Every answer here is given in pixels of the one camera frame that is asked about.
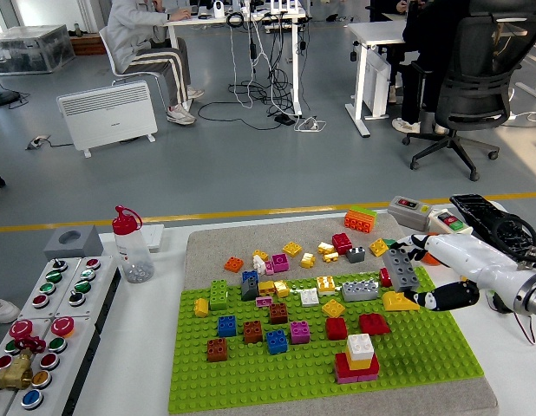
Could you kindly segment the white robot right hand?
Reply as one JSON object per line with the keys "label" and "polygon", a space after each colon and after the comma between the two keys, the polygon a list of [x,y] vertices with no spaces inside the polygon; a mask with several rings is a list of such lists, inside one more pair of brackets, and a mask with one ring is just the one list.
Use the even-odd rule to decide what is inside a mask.
{"label": "white robot right hand", "polygon": [[415,260],[429,253],[466,278],[431,291],[404,291],[406,298],[426,309],[446,311],[471,306],[478,302],[482,289],[490,289],[514,313],[536,315],[536,269],[521,268],[506,254],[472,235],[411,235],[396,241],[391,248]]}

